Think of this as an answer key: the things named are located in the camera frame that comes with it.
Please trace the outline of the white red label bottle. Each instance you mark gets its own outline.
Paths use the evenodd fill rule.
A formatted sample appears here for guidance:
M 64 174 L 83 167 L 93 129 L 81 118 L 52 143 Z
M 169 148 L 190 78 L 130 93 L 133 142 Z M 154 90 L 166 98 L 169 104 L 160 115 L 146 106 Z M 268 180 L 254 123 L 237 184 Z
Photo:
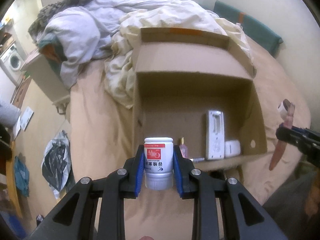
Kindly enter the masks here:
M 168 190 L 173 186 L 173 139 L 144 139 L 145 185 L 150 190 Z

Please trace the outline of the small white tape roll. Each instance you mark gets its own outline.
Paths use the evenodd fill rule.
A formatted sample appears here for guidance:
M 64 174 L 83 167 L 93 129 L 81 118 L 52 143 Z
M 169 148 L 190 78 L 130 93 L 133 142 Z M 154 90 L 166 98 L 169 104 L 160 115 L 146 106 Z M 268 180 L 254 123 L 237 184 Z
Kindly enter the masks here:
M 291 102 L 288 99 L 284 99 L 278 106 L 277 111 L 280 114 L 280 117 L 284 120 L 288 114 L 289 107 Z

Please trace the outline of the white rectangular device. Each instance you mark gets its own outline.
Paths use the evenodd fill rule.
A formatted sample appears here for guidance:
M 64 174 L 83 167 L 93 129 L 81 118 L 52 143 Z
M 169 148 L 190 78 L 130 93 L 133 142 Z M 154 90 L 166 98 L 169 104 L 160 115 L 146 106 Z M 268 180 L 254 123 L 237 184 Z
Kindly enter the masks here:
M 225 124 L 221 111 L 207 112 L 206 160 L 220 160 L 225 157 Z

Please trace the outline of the small white rounded box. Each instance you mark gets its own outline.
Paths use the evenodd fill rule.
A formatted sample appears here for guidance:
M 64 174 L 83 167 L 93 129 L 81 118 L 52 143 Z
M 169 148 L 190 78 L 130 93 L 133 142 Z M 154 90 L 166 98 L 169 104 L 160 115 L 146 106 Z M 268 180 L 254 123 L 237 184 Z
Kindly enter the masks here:
M 225 158 L 236 157 L 241 154 L 241 145 L 238 140 L 225 141 Z

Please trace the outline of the black plastic bag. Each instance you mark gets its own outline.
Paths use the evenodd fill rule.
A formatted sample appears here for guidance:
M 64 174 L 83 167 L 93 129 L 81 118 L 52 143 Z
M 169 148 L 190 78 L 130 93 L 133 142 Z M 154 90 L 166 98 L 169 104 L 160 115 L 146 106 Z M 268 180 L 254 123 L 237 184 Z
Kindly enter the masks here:
M 75 185 L 71 162 L 71 146 L 65 130 L 50 140 L 41 163 L 42 176 L 56 199 L 62 198 Z

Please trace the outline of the large brown cardboard box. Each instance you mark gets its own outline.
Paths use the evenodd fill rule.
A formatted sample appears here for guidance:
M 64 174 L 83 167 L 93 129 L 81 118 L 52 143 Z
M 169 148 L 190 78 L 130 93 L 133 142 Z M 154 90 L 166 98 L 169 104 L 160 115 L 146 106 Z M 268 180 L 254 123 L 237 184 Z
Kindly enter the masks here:
M 147 137 L 185 140 L 189 157 L 206 155 L 210 110 L 224 114 L 226 140 L 238 140 L 238 157 L 212 161 L 226 167 L 267 152 L 257 70 L 228 36 L 181 28 L 142 28 L 132 53 L 132 150 Z

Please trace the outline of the blue cloth on floor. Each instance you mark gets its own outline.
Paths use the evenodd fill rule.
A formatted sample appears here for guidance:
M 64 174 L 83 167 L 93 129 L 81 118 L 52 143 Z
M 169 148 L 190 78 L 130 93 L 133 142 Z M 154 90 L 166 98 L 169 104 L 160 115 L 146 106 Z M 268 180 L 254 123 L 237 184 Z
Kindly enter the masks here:
M 14 161 L 15 184 L 21 194 L 25 197 L 29 196 L 29 171 L 24 163 L 15 156 Z

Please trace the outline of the green cushion with orange stripe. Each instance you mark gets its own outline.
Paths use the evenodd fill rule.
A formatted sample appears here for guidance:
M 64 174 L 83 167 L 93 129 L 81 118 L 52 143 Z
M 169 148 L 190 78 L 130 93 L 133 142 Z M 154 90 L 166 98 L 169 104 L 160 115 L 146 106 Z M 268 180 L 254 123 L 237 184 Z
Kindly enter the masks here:
M 213 12 L 232 23 L 239 23 L 247 36 L 266 49 L 273 57 L 277 55 L 283 39 L 265 24 L 218 0 L 214 4 Z

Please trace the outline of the white paper on floor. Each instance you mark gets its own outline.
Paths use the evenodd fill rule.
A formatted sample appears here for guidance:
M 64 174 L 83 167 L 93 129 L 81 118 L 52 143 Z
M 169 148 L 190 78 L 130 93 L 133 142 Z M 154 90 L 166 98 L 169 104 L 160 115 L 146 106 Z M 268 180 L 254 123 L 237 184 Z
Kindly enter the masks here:
M 34 114 L 34 111 L 30 107 L 27 107 L 23 112 L 20 118 L 20 127 L 23 131 L 25 131 L 26 127 L 28 126 L 29 121 L 31 120 L 33 114 Z

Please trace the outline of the small brown bedside box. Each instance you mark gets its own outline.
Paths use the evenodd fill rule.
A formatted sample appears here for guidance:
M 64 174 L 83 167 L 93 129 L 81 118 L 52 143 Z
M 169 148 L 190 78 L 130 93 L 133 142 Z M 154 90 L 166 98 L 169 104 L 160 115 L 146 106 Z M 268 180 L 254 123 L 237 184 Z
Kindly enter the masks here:
M 70 92 L 52 70 L 47 59 L 37 49 L 27 56 L 21 70 L 28 72 L 52 103 L 60 102 L 70 96 Z

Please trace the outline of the light grey duvet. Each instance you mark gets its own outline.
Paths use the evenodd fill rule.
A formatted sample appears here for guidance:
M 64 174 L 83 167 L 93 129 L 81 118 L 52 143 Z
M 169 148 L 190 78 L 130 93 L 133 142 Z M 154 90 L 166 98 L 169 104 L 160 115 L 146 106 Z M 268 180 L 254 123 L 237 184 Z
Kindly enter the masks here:
M 48 58 L 60 65 L 58 75 L 66 88 L 77 80 L 80 66 L 112 55 L 111 38 L 124 12 L 123 0 L 93 0 L 87 5 L 67 8 L 54 15 L 36 43 L 39 51 L 47 44 L 55 46 Z

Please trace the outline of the cream crumpled blanket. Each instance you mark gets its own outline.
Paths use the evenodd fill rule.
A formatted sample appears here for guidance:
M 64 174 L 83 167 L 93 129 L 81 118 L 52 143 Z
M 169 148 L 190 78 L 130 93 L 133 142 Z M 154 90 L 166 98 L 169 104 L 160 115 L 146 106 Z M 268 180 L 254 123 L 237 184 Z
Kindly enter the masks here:
M 247 37 L 238 24 L 221 18 L 192 0 L 123 0 L 116 6 L 124 12 L 112 36 L 113 55 L 105 60 L 105 90 L 127 109 L 133 106 L 135 72 L 132 52 L 142 28 L 187 28 L 211 31 L 231 38 L 249 59 L 253 58 Z

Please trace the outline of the white washing machine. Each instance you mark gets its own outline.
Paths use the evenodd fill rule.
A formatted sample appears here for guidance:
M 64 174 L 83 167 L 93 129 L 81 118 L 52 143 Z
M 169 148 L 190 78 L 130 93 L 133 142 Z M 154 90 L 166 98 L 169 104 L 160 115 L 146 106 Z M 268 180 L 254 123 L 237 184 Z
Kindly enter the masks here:
M 24 60 L 18 52 L 14 42 L 8 46 L 6 51 L 1 55 L 1 67 L 16 87 L 21 84 L 23 79 L 23 65 Z

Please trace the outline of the dark grey knitted blanket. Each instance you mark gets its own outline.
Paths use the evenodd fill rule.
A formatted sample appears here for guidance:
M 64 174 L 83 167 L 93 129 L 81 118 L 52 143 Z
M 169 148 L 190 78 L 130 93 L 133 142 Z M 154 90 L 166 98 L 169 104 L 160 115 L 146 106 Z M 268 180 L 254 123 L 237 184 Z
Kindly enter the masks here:
M 38 42 L 38 39 L 43 34 L 46 25 L 50 19 L 59 12 L 64 11 L 71 7 L 80 7 L 87 5 L 93 0 L 63 0 L 61 2 L 55 2 L 43 7 L 37 15 L 37 19 L 30 25 L 28 33 L 34 43 Z

